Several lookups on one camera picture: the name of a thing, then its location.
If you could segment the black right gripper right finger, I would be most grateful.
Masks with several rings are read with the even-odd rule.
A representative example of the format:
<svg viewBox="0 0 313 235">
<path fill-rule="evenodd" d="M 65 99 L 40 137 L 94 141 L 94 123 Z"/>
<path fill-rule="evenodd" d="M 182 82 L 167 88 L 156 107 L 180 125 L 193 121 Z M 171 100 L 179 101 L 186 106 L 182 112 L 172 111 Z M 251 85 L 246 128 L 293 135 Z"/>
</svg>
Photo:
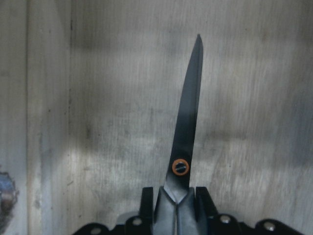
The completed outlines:
<svg viewBox="0 0 313 235">
<path fill-rule="evenodd" d="M 201 211 L 207 218 L 218 214 L 218 210 L 206 187 L 196 187 L 196 200 L 199 212 Z"/>
</svg>

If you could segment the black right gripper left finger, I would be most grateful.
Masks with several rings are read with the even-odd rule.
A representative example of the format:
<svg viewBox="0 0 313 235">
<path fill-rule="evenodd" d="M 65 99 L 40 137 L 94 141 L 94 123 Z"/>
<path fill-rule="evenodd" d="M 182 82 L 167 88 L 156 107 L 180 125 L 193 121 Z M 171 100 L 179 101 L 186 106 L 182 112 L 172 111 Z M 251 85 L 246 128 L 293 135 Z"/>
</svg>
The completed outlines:
<svg viewBox="0 0 313 235">
<path fill-rule="evenodd" d="M 144 187 L 140 200 L 139 215 L 145 220 L 153 219 L 153 187 Z"/>
</svg>

